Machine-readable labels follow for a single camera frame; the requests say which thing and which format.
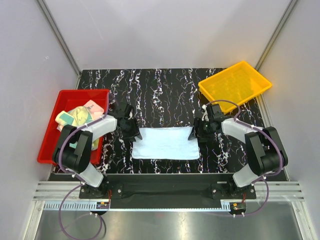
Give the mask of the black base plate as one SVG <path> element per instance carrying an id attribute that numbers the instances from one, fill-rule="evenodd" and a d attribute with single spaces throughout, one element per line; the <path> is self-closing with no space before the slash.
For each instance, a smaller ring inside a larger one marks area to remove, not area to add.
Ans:
<path id="1" fill-rule="evenodd" d="M 207 210 L 222 200 L 255 200 L 252 185 L 237 187 L 230 173 L 109 174 L 81 187 L 80 199 L 110 200 L 113 210 Z"/>

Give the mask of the yellow plastic tray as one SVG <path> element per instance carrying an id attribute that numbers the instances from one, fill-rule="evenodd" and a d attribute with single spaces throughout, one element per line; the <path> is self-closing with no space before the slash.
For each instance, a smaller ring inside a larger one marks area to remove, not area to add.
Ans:
<path id="1" fill-rule="evenodd" d="M 198 83 L 199 91 L 208 101 L 221 100 L 223 113 L 263 94 L 272 83 L 246 61 L 230 66 Z"/>

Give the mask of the red plastic bin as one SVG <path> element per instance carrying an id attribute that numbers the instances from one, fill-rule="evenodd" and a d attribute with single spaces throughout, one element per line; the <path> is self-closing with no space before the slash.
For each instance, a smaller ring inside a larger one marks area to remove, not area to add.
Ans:
<path id="1" fill-rule="evenodd" d="M 85 105 L 90 100 L 94 101 L 103 109 L 106 109 L 106 98 L 108 92 L 108 89 L 61 90 L 57 96 L 54 108 L 52 110 L 52 114 L 39 150 L 37 162 L 40 164 L 55 164 L 52 161 L 52 156 L 60 137 L 58 123 L 55 121 L 55 118 L 61 111 L 68 112 L 76 107 Z"/>

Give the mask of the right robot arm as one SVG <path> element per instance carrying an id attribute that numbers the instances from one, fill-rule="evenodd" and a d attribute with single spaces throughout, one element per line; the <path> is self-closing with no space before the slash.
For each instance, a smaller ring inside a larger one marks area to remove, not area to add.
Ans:
<path id="1" fill-rule="evenodd" d="M 276 176 L 288 164 L 288 156 L 275 127 L 257 127 L 225 115 L 220 105 L 209 102 L 202 106 L 203 116 L 194 119 L 188 140 L 210 142 L 216 134 L 231 136 L 245 144 L 247 164 L 235 172 L 221 187 L 214 187 L 213 198 L 241 198 L 252 190 L 253 184 Z"/>

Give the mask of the light blue towel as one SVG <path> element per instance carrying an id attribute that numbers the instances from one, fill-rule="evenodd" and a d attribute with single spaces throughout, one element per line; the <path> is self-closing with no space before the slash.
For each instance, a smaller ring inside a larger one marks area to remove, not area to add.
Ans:
<path id="1" fill-rule="evenodd" d="M 200 158 L 197 139 L 189 140 L 191 126 L 140 128 L 142 139 L 133 142 L 132 158 L 189 161 Z"/>

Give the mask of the aluminium frame post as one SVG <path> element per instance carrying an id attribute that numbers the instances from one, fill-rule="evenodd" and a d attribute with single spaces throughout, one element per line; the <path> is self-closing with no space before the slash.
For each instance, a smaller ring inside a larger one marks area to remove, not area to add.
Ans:
<path id="1" fill-rule="evenodd" d="M 64 56 L 66 57 L 69 65 L 71 66 L 72 70 L 74 71 L 75 75 L 76 75 L 76 81 L 75 81 L 75 85 L 74 85 L 74 89 L 77 90 L 79 87 L 79 83 L 81 80 L 81 74 L 82 71 L 79 68 L 75 58 L 73 57 L 70 48 L 68 47 L 47 3 L 45 0 L 36 0 L 35 1 L 40 9 L 40 11 L 42 12 L 46 22 L 48 23 L 57 43 L 59 44 L 62 52 L 64 53 Z"/>
<path id="2" fill-rule="evenodd" d="M 274 44 L 276 43 L 277 39 L 279 38 L 280 34 L 282 33 L 286 23 L 288 22 L 290 16 L 292 15 L 293 11 L 295 10 L 299 0 L 290 0 L 287 7 L 285 8 L 282 16 L 280 17 L 271 37 L 269 38 L 262 54 L 260 55 L 257 64 L 255 65 L 255 70 L 260 71 L 264 62 L 266 61 L 269 53 L 271 52 Z"/>

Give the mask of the left aluminium frame post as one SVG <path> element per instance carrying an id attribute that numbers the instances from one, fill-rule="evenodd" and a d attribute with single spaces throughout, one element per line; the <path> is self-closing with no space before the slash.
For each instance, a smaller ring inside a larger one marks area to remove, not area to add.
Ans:
<path id="1" fill-rule="evenodd" d="M 62 52 L 64 53 L 64 56 L 66 57 L 69 65 L 71 66 L 72 70 L 74 71 L 75 75 L 76 75 L 76 81 L 75 81 L 75 85 L 74 85 L 74 89 L 77 90 L 79 87 L 79 83 L 81 80 L 81 74 L 82 71 L 79 68 L 75 58 L 73 57 L 70 48 L 68 47 L 47 3 L 45 0 L 36 0 L 35 1 L 40 9 L 40 11 L 42 12 L 46 22 L 48 23 L 57 43 L 59 44 Z"/>

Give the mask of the right aluminium frame post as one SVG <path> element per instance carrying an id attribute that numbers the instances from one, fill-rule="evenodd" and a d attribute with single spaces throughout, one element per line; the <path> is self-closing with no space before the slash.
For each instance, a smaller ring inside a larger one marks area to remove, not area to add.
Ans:
<path id="1" fill-rule="evenodd" d="M 255 70 L 260 71 L 264 62 L 266 61 L 269 53 L 271 52 L 274 44 L 276 43 L 277 39 L 279 38 L 280 34 L 282 33 L 286 23 L 288 22 L 290 16 L 292 15 L 293 11 L 295 10 L 299 0 L 290 0 L 287 7 L 285 8 L 282 16 L 280 17 L 271 37 L 269 38 L 262 54 L 260 55 L 257 64 L 255 65 Z"/>

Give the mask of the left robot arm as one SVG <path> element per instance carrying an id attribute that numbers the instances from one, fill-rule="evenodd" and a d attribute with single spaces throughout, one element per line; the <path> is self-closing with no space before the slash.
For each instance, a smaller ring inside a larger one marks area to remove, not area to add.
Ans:
<path id="1" fill-rule="evenodd" d="M 80 180 L 84 193 L 97 198 L 112 196 L 107 177 L 91 163 L 92 143 L 100 137 L 119 130 L 123 139 L 135 142 L 142 140 L 138 121 L 134 118 L 134 107 L 120 103 L 111 112 L 79 127 L 70 124 L 62 128 L 53 152 L 52 160 L 66 173 Z"/>

